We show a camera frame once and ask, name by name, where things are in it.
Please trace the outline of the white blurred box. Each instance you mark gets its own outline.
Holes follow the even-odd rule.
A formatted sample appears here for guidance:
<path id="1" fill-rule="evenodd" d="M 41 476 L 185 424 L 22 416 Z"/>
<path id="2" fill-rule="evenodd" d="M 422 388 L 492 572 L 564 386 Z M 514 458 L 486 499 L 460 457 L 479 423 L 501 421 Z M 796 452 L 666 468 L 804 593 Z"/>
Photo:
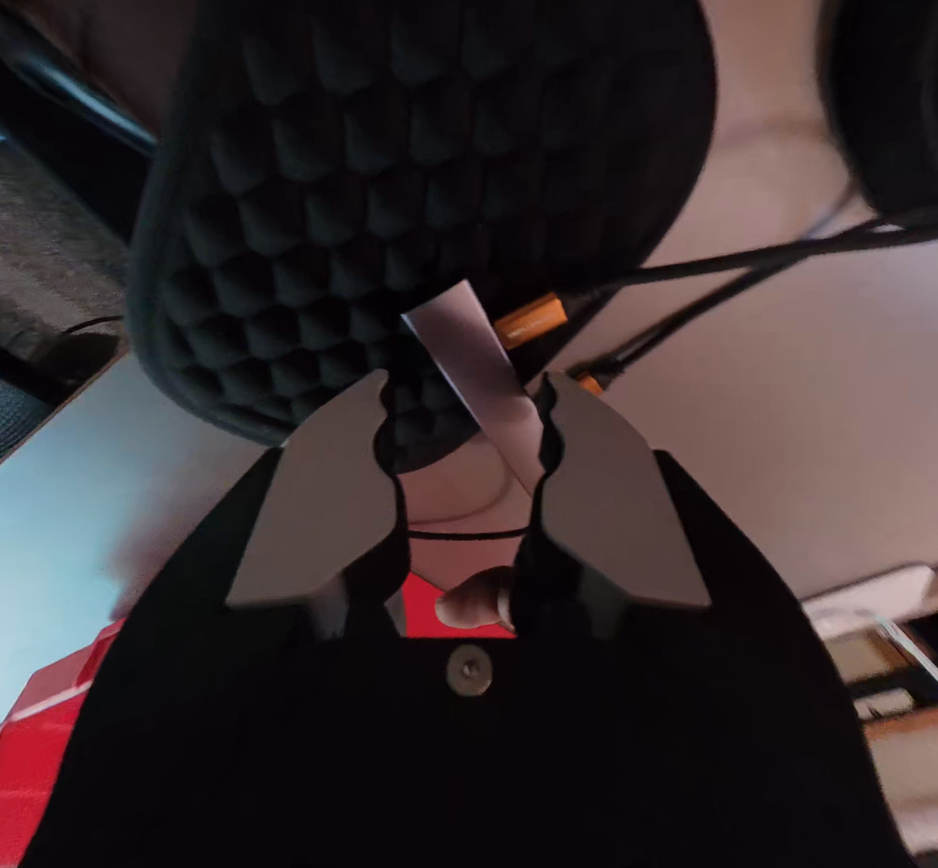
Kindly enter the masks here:
<path id="1" fill-rule="evenodd" d="M 908 565 L 838 586 L 801 606 L 845 684 L 860 721 L 936 713 L 936 569 Z"/>

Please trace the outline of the person's left hand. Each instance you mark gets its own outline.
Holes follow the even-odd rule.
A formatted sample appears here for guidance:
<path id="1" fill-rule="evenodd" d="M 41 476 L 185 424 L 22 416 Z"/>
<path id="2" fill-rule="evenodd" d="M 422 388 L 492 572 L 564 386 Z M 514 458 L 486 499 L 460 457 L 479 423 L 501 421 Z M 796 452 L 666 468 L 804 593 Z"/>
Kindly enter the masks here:
<path id="1" fill-rule="evenodd" d="M 510 606 L 513 581 L 512 567 L 484 569 L 437 598 L 435 615 L 452 629 L 495 625 L 513 634 L 516 631 Z"/>

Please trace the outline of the black textured foam pad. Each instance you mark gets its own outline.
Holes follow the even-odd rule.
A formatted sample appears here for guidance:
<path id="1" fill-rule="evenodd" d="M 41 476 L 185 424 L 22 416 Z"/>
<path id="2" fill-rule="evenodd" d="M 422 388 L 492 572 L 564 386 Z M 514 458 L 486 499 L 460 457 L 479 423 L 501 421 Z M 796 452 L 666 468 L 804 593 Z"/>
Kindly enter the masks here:
<path id="1" fill-rule="evenodd" d="M 386 369 L 394 469 L 477 427 L 403 315 L 612 282 L 695 187 L 698 0 L 203 0 L 130 243 L 164 394 L 268 447 Z"/>

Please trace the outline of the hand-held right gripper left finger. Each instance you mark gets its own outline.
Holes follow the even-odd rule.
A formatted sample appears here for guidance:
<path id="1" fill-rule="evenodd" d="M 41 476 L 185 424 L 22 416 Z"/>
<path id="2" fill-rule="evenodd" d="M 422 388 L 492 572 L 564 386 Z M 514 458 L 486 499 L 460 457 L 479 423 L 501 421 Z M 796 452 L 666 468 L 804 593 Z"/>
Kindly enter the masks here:
<path id="1" fill-rule="evenodd" d="M 409 542 L 385 447 L 388 382 L 384 369 L 368 374 L 287 440 L 228 608 L 298 606 L 322 639 L 403 634 Z"/>

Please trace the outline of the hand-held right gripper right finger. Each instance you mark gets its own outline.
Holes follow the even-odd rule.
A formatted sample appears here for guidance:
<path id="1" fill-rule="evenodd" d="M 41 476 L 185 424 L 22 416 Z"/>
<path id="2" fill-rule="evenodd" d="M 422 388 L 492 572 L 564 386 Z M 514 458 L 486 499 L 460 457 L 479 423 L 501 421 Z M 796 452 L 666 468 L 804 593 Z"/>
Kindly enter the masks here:
<path id="1" fill-rule="evenodd" d="M 655 452 L 624 416 L 559 372 L 536 397 L 544 474 L 529 523 L 535 627 L 614 635 L 634 606 L 712 605 Z"/>

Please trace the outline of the black metal bar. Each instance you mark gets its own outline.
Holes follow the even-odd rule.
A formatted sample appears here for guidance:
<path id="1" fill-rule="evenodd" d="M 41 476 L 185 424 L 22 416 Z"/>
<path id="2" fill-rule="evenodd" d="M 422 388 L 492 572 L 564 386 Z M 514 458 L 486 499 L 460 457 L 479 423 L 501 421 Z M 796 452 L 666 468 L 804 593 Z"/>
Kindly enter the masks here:
<path id="1" fill-rule="evenodd" d="M 83 76 L 51 41 L 1 9 L 2 66 L 22 85 L 141 153 L 153 158 L 158 140 L 104 91 Z"/>

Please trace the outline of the silver usb hub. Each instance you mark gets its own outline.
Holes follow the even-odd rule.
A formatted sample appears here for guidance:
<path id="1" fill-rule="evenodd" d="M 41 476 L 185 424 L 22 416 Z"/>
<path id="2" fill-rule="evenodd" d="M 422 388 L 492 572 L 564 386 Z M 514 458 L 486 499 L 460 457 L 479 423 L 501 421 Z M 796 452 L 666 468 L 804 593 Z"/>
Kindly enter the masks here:
<path id="1" fill-rule="evenodd" d="M 543 425 L 473 287 L 459 282 L 406 311 L 403 321 L 533 497 L 544 474 Z"/>

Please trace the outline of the red plastic bin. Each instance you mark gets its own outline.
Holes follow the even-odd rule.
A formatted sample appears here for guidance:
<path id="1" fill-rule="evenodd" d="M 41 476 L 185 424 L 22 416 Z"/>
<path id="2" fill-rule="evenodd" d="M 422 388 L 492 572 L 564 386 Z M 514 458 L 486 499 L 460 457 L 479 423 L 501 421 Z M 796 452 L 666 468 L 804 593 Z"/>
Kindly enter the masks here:
<path id="1" fill-rule="evenodd" d="M 18 866 L 51 797 L 64 749 L 100 665 L 124 626 L 36 671 L 2 722 L 1 865 Z"/>

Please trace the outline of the black rounded padded object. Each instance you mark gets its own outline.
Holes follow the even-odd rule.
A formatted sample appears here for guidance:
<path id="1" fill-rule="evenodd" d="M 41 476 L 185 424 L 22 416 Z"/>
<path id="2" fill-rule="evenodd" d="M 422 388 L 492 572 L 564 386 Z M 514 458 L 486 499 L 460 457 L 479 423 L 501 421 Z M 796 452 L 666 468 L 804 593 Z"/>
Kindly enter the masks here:
<path id="1" fill-rule="evenodd" d="M 823 0 L 827 123 L 866 203 L 936 216 L 937 0 Z"/>

